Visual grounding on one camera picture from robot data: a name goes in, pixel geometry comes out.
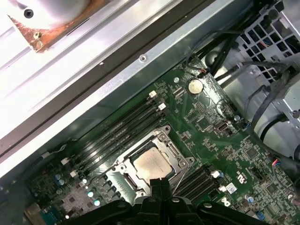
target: sticker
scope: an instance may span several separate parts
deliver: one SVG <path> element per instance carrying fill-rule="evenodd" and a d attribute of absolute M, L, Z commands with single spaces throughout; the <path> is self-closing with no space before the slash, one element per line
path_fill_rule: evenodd
<path fill-rule="evenodd" d="M 231 203 L 227 200 L 226 197 L 222 198 L 222 199 L 221 199 L 221 202 L 223 202 L 223 203 L 224 203 L 224 206 L 226 206 L 226 207 L 228 207 L 228 206 L 231 205 Z"/>
<path fill-rule="evenodd" d="M 237 190 L 237 188 L 235 187 L 234 184 L 230 183 L 226 186 L 227 191 L 229 192 L 229 194 L 232 194 L 233 192 L 235 192 Z"/>

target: white label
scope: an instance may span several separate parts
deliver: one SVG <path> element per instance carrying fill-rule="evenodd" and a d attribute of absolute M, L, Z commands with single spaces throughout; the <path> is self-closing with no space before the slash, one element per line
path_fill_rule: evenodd
<path fill-rule="evenodd" d="M 233 192 L 235 192 L 237 190 L 237 188 L 235 187 L 234 184 L 230 183 L 226 186 L 227 191 L 229 192 L 229 194 L 232 194 Z"/>
<path fill-rule="evenodd" d="M 226 207 L 228 207 L 228 206 L 231 205 L 231 203 L 227 200 L 226 197 L 222 198 L 222 199 L 221 199 L 221 202 L 223 202 L 223 203 L 224 203 L 224 206 L 226 206 Z"/>
<path fill-rule="evenodd" d="M 240 175 L 238 176 L 238 180 L 239 180 L 239 182 L 240 182 L 241 184 L 247 183 L 247 181 L 245 180 L 245 178 L 244 178 L 244 176 L 243 176 L 242 174 L 240 174 Z"/>

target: cpu socket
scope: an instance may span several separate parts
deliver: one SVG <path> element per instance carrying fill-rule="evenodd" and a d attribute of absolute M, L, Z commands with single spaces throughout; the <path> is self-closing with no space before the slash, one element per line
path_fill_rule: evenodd
<path fill-rule="evenodd" d="M 113 171 L 123 174 L 137 196 L 150 195 L 150 180 L 168 178 L 170 185 L 180 180 L 194 163 L 193 157 L 184 158 L 164 126 L 148 133 L 115 161 Z"/>

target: screw hole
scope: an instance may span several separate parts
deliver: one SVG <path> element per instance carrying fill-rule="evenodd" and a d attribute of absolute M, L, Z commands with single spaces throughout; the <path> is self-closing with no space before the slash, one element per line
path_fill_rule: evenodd
<path fill-rule="evenodd" d="M 26 10 L 24 11 L 24 16 L 25 16 L 25 18 L 27 18 L 27 19 L 32 18 L 32 17 L 33 17 L 33 11 L 32 11 L 32 9 L 26 9 Z"/>

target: motherboard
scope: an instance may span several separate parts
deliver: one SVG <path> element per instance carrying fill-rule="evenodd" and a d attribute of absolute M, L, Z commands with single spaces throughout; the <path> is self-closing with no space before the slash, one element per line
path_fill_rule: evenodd
<path fill-rule="evenodd" d="M 215 79 L 198 74 L 176 66 L 28 179 L 33 225 L 59 225 L 118 199 L 134 204 L 161 177 L 195 205 L 210 200 L 272 225 L 299 224 L 272 156 L 250 139 Z"/>

